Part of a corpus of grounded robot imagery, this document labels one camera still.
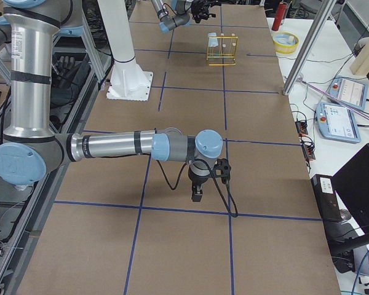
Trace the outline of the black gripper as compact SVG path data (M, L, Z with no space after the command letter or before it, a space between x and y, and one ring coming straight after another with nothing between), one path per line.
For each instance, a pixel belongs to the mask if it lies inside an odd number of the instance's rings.
M189 169L188 176L192 182L191 200L193 202L201 202L203 196L202 185L209 179L210 173L207 173L206 176L200 176L195 174L191 169Z
M208 20L209 18L215 18L216 14L210 13L209 8L216 5L216 1L199 0L193 1L191 4L192 19L196 23L200 23L202 20Z

